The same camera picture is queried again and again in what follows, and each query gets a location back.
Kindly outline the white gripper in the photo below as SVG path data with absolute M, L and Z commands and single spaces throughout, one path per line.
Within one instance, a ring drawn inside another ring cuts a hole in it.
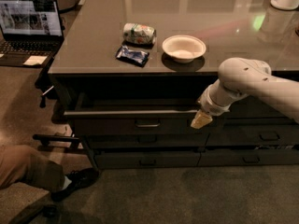
M 209 96 L 208 91 L 204 91 L 197 100 L 198 104 L 201 106 L 195 117 L 192 120 L 191 127 L 194 129 L 201 129 L 208 125 L 213 118 L 211 116 L 220 116 L 223 113 L 229 112 L 230 106 L 220 106 L 217 105 Z

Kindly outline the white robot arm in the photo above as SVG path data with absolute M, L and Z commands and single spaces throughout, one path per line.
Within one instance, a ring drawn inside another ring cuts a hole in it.
M 200 95 L 191 126 L 201 129 L 229 111 L 232 103 L 254 96 L 276 111 L 299 122 L 299 82 L 272 75 L 268 63 L 230 58 L 221 63 L 218 79 Z

